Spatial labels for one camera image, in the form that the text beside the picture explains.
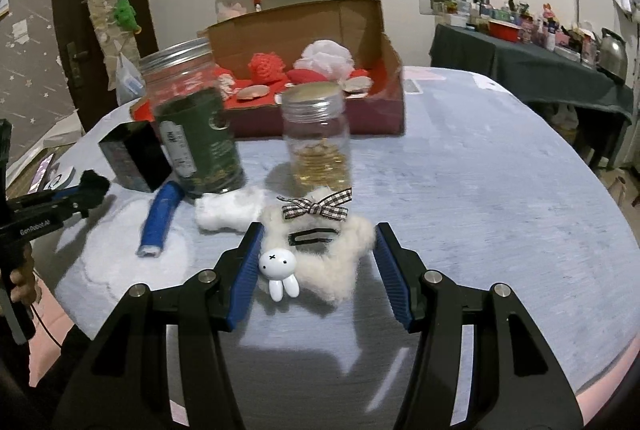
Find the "person's left hand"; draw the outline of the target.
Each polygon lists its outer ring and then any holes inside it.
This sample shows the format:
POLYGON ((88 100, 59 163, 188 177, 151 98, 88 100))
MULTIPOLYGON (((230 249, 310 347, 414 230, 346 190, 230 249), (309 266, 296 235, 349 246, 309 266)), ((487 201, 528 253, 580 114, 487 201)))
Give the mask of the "person's left hand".
POLYGON ((35 274, 35 261, 32 257, 32 245, 28 242, 23 248, 23 263, 10 274, 11 290, 10 298, 15 304, 32 306, 40 298, 40 290, 35 274))

